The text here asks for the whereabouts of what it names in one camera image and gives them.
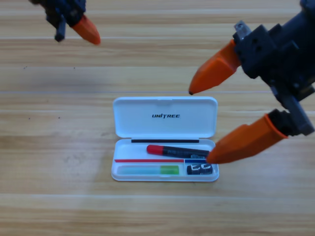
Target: red strip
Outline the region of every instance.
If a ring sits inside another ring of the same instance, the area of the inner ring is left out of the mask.
[[[115,162],[176,162],[183,163],[183,159],[115,159]]]

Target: red cap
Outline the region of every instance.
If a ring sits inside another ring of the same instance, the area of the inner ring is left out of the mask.
[[[148,154],[163,155],[163,146],[148,145],[147,152]]]
[[[79,23],[72,28],[86,41],[95,45],[100,44],[100,36],[96,26],[85,15],[83,15]]]

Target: white plastic case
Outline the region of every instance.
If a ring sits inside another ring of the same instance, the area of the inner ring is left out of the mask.
[[[146,151],[148,145],[211,151],[215,143],[207,138],[216,131],[216,99],[200,96],[120,97],[113,102],[113,109],[116,134],[124,138],[115,145],[113,179],[211,182],[219,178],[218,164],[212,164],[212,174],[188,175],[187,166],[200,164],[202,160],[186,163],[187,159],[153,155]],[[175,167],[179,171],[175,175],[161,174],[158,171],[160,166]]]

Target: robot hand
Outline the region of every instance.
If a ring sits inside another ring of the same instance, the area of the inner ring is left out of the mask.
[[[66,23],[84,40],[100,44],[100,36],[95,25],[84,15],[86,0],[29,0],[40,4],[47,15],[46,20],[56,28],[55,40],[61,42],[65,37]]]
[[[286,111],[273,110],[251,125],[241,125],[216,144],[207,162],[228,163],[254,156],[288,136],[314,132],[300,101],[314,93],[315,0],[301,0],[302,11],[271,30],[253,32],[240,21],[229,44],[196,72],[189,93],[218,86],[241,65],[250,78],[258,76]]]

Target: unitree logo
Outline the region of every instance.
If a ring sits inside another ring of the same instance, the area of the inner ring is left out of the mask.
[[[180,115],[165,115],[165,114],[159,114],[159,115],[152,115],[153,118],[179,118]]]

